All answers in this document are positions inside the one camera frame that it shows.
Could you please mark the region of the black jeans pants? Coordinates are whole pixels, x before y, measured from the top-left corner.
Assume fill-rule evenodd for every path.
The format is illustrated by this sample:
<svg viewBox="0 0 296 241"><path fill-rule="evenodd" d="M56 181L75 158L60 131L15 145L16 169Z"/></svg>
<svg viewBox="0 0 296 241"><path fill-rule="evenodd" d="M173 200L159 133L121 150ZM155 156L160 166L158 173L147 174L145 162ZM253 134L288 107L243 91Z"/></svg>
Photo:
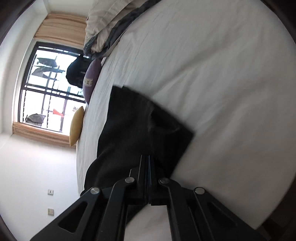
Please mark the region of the black jeans pants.
<svg viewBox="0 0 296 241"><path fill-rule="evenodd" d="M143 155L169 178L193 137L192 130L153 101L127 87L113 86L97 158L86 172L84 190L112 187L139 167Z"/></svg>

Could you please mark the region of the yellow pillow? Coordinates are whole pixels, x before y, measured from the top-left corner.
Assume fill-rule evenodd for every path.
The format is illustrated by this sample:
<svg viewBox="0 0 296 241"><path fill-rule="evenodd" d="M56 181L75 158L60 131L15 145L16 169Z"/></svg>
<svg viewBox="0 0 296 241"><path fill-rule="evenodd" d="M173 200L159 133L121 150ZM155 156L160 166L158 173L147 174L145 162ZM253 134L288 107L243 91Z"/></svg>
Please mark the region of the yellow pillow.
<svg viewBox="0 0 296 241"><path fill-rule="evenodd" d="M82 132L83 119L84 119L84 107L80 107L74 113L73 119L70 126L70 135L69 135L69 145L72 148L77 141Z"/></svg>

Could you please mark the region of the left beige curtain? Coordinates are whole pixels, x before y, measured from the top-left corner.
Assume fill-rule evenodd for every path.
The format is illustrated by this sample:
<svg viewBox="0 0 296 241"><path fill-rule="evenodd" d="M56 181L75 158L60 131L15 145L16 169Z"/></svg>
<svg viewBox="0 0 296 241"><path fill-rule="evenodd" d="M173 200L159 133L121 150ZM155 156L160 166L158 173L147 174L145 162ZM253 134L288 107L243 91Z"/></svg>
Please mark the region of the left beige curtain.
<svg viewBox="0 0 296 241"><path fill-rule="evenodd" d="M13 122L13 134L41 143L59 147L70 147L69 136L62 133L48 131L25 123Z"/></svg>

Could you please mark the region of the beige curtain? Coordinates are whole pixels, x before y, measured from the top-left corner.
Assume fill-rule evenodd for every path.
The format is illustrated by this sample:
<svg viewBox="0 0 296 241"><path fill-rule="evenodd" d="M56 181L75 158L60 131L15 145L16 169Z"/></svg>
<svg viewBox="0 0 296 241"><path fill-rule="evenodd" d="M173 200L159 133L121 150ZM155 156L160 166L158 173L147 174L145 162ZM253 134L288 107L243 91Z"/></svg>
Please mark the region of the beige curtain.
<svg viewBox="0 0 296 241"><path fill-rule="evenodd" d="M13 134L41 143L59 147L70 147L69 136L62 133L48 131L25 123L13 122Z"/></svg>
<svg viewBox="0 0 296 241"><path fill-rule="evenodd" d="M69 14L48 14L35 33L35 39L83 49L86 18Z"/></svg>

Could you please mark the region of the purple patterned pillow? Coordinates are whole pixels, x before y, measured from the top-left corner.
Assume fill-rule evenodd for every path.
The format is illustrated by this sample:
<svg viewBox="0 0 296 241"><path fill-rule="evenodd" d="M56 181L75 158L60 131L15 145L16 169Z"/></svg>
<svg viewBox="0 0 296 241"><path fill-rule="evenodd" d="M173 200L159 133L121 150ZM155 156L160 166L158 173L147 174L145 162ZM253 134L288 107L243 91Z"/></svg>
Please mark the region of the purple patterned pillow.
<svg viewBox="0 0 296 241"><path fill-rule="evenodd" d="M92 92L102 70L101 61L102 59L96 58L91 62L83 80L83 96L87 104L90 103Z"/></svg>

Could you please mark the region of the white bed mattress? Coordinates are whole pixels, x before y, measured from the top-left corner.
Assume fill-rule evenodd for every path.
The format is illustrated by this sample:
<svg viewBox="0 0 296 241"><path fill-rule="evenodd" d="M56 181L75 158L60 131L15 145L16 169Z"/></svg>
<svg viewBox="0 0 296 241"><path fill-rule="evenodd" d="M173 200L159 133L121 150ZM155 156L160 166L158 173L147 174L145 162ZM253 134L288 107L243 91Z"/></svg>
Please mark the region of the white bed mattress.
<svg viewBox="0 0 296 241"><path fill-rule="evenodd" d="M83 190L112 86L195 131L173 178L206 188L252 228L295 179L295 1L160 1L107 58L77 146Z"/></svg>

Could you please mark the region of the right beige curtain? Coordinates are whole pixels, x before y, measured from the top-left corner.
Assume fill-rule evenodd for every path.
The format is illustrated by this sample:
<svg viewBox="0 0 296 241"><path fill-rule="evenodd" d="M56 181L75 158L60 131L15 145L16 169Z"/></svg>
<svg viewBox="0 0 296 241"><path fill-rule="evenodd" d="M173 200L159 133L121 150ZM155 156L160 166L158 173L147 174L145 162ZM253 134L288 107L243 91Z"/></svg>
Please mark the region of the right beige curtain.
<svg viewBox="0 0 296 241"><path fill-rule="evenodd" d="M86 18L69 14L48 14L35 33L35 39L83 49Z"/></svg>

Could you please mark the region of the beige grey folded duvet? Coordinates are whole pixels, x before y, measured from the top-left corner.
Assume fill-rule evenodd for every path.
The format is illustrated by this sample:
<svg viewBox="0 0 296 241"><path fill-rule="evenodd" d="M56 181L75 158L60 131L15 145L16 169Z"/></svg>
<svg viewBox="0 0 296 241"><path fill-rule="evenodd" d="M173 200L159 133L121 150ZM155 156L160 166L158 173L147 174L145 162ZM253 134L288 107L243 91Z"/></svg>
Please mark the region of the beige grey folded duvet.
<svg viewBox="0 0 296 241"><path fill-rule="evenodd" d="M83 51L104 57L127 28L159 1L94 1L86 20Z"/></svg>

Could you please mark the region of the white wall socket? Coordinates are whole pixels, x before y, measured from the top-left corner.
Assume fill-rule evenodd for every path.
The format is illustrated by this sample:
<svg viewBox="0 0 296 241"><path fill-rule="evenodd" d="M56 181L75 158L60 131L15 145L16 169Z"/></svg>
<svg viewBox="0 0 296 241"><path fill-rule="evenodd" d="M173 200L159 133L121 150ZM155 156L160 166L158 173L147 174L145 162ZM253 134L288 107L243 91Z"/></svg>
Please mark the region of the white wall socket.
<svg viewBox="0 0 296 241"><path fill-rule="evenodd" d="M54 216L54 209L48 208L48 215Z"/></svg>

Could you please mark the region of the black window door frame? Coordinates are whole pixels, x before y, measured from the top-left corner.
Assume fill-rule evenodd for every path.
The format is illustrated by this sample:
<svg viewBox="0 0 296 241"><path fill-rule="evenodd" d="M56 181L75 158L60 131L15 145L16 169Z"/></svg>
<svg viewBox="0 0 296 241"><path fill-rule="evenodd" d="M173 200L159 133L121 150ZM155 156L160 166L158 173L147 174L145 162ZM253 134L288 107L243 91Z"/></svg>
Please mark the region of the black window door frame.
<svg viewBox="0 0 296 241"><path fill-rule="evenodd" d="M69 134L75 111L86 106L82 85L66 78L75 60L90 61L77 48L36 42L21 83L18 122Z"/></svg>

